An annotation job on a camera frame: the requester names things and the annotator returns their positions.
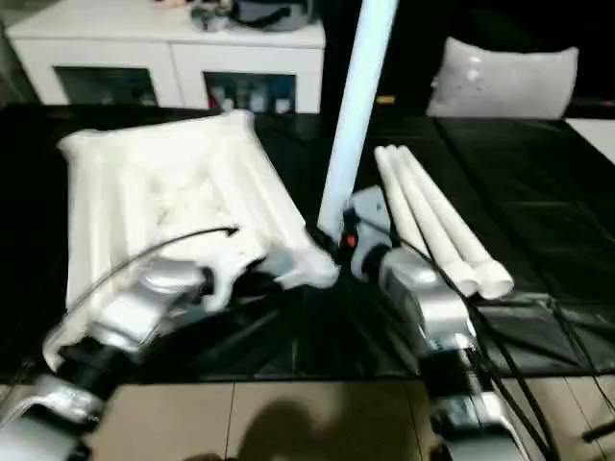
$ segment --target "pipe end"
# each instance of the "pipe end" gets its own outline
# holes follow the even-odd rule
[[[444,264],[442,269],[465,297],[474,295],[479,290],[479,283],[470,264],[455,261]]]
[[[491,259],[474,266],[479,293],[486,300],[497,300],[514,287],[514,280],[500,261]]]

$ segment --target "white cabinet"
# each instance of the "white cabinet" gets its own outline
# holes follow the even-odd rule
[[[226,89],[226,99],[234,106],[250,109],[250,102],[242,102],[238,95],[242,86],[245,99],[256,94],[264,100],[258,104],[264,103],[265,111],[275,111],[277,101],[288,101],[297,112],[320,109],[320,50],[195,44],[177,44],[172,49],[188,107],[208,109],[210,101],[220,104],[225,97],[218,96],[216,89]]]
[[[149,0],[61,0],[8,30],[44,104],[318,112],[325,34],[198,31]]]
[[[13,47],[43,104],[184,104],[167,45],[19,39]]]

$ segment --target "white pvc pipe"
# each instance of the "white pvc pipe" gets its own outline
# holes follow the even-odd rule
[[[409,149],[404,146],[400,148],[400,152],[431,209],[455,243],[463,259],[469,262],[474,269],[480,295],[486,300],[495,300],[509,293],[514,285],[512,276],[485,250],[455,207]]]
[[[390,158],[386,154],[385,149],[383,147],[377,147],[374,152],[374,157],[376,158],[378,170],[381,173],[382,182],[384,183],[384,192],[389,207],[391,208],[391,214],[393,215],[393,221],[395,221],[398,234],[420,252],[429,255],[425,240],[423,240],[423,235],[421,235],[421,231],[416,224],[412,210],[407,204],[402,187],[395,177],[395,170],[391,165]]]
[[[387,147],[386,153],[392,159],[396,177],[414,213],[414,218],[421,228],[421,233],[425,236],[433,259],[442,267],[461,293],[465,296],[475,294],[479,285],[472,268],[467,262],[461,260],[455,245],[425,199],[412,171],[407,167],[402,153],[394,146]]]
[[[399,0],[363,0],[337,121],[318,228],[339,241],[342,215],[355,188],[386,46]]]

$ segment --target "white pillow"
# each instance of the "white pillow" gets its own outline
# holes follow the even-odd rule
[[[449,37],[427,114],[560,118],[577,78],[578,49],[499,53]]]

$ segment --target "cabinet door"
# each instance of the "cabinet door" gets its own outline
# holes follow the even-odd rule
[[[17,39],[14,48],[43,104],[184,105],[168,45]]]
[[[189,108],[316,113],[323,51],[202,44],[172,45]]]

